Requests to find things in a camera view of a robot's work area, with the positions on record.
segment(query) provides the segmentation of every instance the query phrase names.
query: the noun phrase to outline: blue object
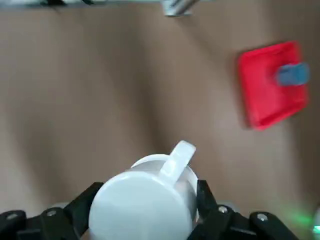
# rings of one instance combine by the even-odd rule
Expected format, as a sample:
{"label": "blue object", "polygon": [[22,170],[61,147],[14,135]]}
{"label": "blue object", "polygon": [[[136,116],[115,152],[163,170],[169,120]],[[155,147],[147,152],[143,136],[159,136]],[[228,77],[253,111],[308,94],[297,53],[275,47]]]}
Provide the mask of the blue object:
{"label": "blue object", "polygon": [[276,79],[282,86],[298,86],[306,84],[310,77],[309,66],[306,63],[287,64],[276,72]]}

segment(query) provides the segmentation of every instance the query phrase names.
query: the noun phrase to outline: white mug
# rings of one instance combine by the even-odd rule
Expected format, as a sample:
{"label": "white mug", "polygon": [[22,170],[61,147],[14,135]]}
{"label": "white mug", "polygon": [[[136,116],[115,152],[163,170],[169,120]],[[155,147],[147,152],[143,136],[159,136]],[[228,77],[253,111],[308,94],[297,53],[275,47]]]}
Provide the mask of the white mug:
{"label": "white mug", "polygon": [[196,147],[180,141],[108,180],[89,213],[92,240],[186,240],[196,217],[197,176],[188,166]]}

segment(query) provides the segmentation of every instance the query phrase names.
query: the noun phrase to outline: mug handle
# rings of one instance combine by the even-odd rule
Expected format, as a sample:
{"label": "mug handle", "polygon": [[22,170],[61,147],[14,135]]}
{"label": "mug handle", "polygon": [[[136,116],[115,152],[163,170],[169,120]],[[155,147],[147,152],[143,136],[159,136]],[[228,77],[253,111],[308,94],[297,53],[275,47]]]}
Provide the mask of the mug handle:
{"label": "mug handle", "polygon": [[196,147],[194,145],[187,141],[180,141],[162,166],[158,177],[173,186],[185,170],[195,151]]}

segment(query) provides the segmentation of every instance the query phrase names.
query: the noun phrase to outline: screw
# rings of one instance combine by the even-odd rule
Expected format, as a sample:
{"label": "screw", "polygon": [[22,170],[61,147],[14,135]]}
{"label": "screw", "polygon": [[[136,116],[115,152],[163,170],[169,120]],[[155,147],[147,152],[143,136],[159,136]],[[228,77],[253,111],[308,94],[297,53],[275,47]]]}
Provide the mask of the screw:
{"label": "screw", "polygon": [[18,217],[18,215],[17,215],[16,213],[11,213],[10,215],[8,215],[8,216],[6,217],[6,219],[7,219],[7,220],[11,220],[11,219],[14,219],[14,218],[16,218],[16,217]]}
{"label": "screw", "polygon": [[228,212],[228,209],[225,206],[220,206],[218,210],[220,213],[223,213],[223,214]]}
{"label": "screw", "polygon": [[262,221],[262,222],[268,220],[268,217],[267,217],[266,215],[264,215],[263,213],[259,213],[259,214],[257,215],[257,218],[258,218],[260,221]]}
{"label": "screw", "polygon": [[56,212],[55,210],[51,210],[51,211],[47,212],[46,215],[47,215],[48,217],[51,217],[51,216],[55,215],[56,213],[57,213],[57,212]]}

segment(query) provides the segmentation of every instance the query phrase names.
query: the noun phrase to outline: red plastic tray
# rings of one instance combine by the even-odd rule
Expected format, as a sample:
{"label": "red plastic tray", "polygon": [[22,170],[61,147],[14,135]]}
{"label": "red plastic tray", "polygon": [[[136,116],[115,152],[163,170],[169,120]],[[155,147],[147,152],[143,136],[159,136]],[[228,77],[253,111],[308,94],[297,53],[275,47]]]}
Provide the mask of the red plastic tray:
{"label": "red plastic tray", "polygon": [[276,71],[280,66],[300,62],[296,42],[248,51],[239,57],[245,107],[253,128],[264,130],[307,105],[306,85],[281,86],[276,81]]}

